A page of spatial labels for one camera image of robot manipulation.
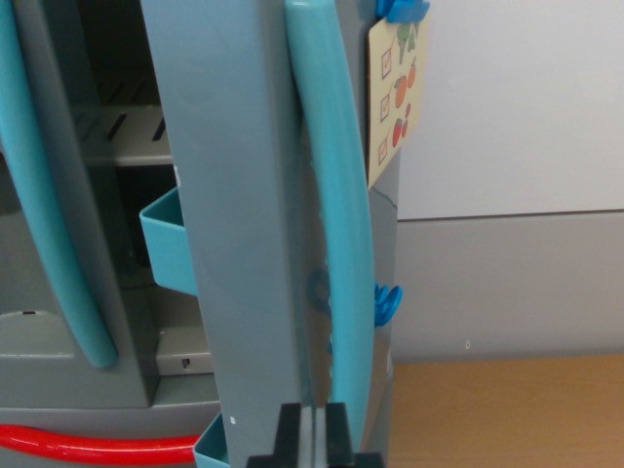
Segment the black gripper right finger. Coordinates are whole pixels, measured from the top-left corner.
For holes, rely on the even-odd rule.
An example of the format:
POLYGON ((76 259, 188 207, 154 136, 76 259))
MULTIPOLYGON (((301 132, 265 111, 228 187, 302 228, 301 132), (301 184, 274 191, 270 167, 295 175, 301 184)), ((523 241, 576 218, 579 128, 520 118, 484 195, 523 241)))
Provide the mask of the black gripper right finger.
POLYGON ((316 467, 384 467, 380 453, 353 450, 344 403, 330 403, 317 409, 315 425, 316 467))

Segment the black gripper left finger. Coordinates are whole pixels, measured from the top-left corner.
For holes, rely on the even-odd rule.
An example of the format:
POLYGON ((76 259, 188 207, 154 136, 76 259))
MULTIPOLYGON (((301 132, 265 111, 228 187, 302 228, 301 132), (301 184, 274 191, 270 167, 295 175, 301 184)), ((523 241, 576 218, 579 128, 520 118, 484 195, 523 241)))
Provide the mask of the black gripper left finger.
POLYGON ((251 456, 247 467, 312 467, 313 443, 313 410, 301 404, 284 404, 280 410, 273 452, 251 456))

